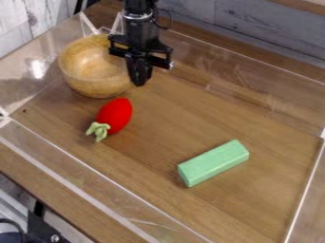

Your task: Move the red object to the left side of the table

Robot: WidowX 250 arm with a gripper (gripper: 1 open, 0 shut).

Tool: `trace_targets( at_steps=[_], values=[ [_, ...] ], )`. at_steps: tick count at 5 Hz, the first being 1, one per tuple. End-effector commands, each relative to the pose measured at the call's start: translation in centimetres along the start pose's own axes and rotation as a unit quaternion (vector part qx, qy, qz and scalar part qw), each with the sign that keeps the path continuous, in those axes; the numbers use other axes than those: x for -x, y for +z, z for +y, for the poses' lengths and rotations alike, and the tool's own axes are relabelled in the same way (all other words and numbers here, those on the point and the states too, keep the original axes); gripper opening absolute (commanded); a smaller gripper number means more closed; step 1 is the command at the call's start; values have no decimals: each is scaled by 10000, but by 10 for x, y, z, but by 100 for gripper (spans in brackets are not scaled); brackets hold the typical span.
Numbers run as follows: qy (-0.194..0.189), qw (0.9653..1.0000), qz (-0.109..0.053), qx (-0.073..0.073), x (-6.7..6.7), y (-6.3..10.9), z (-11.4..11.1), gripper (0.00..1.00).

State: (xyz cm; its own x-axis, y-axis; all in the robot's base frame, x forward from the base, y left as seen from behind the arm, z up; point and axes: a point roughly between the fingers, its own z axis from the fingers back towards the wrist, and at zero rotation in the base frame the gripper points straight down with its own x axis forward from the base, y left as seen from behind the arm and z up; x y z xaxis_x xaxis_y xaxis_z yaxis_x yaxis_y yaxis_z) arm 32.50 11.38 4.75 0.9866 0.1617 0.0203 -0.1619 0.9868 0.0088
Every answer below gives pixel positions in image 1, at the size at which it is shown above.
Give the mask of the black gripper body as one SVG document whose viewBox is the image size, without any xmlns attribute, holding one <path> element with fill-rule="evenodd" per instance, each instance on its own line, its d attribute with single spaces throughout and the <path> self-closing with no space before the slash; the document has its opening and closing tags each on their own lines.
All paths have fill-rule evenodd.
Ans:
<svg viewBox="0 0 325 243">
<path fill-rule="evenodd" d="M 164 69 L 172 67 L 172 48 L 160 41 L 160 29 L 155 13 L 119 12 L 108 36 L 110 54 Z"/>
</svg>

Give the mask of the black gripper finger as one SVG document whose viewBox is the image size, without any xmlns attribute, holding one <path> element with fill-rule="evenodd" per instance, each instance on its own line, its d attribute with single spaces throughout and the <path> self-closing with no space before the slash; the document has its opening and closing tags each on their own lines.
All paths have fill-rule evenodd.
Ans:
<svg viewBox="0 0 325 243">
<path fill-rule="evenodd" d="M 126 54 L 126 64 L 131 82 L 135 86 L 140 86 L 140 76 L 139 76 L 139 58 L 134 57 L 130 53 Z"/>
<path fill-rule="evenodd" d="M 152 76 L 152 65 L 147 59 L 139 61 L 139 85 L 146 85 Z"/>
</svg>

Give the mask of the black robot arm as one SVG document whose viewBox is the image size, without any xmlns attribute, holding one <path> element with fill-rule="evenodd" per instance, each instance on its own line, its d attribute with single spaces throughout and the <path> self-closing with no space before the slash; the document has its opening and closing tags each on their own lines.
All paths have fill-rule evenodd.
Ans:
<svg viewBox="0 0 325 243">
<path fill-rule="evenodd" d="M 124 0 L 123 34 L 111 34 L 110 54 L 126 61 L 128 76 L 135 86 L 151 79 L 152 68 L 171 68 L 172 48 L 160 41 L 156 3 L 159 0 Z"/>
</svg>

